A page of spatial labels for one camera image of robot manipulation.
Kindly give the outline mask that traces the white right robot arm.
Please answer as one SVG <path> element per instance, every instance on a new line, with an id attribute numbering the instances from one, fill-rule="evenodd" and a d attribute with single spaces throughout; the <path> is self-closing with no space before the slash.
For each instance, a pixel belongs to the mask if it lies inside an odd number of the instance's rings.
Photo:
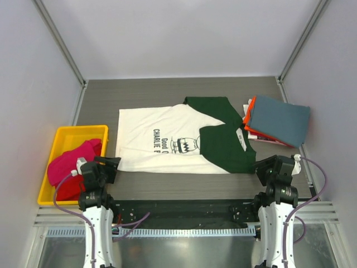
<path id="1" fill-rule="evenodd" d="M 262 249 L 256 267 L 295 267 L 293 227 L 298 191 L 291 185 L 300 164 L 293 157 L 274 155 L 254 164 L 264 192 L 254 197 L 252 216 L 260 222 Z"/>

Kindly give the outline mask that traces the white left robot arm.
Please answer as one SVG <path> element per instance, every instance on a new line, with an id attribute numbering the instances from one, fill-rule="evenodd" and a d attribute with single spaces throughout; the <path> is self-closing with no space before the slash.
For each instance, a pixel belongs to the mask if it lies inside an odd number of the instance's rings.
<path id="1" fill-rule="evenodd" d="M 118 267 L 113 255 L 112 223 L 118 218 L 114 198 L 105 185 L 113 184 L 121 158 L 96 156 L 93 161 L 79 158 L 77 168 L 83 177 L 78 200 L 85 223 L 84 267 Z"/>

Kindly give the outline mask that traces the white and green t-shirt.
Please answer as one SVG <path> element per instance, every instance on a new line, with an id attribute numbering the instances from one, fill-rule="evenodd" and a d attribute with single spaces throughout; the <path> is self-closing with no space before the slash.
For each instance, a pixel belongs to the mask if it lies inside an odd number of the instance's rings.
<path id="1" fill-rule="evenodd" d="M 169 107 L 120 109 L 119 171 L 252 174 L 256 152 L 226 97 L 186 97 Z"/>

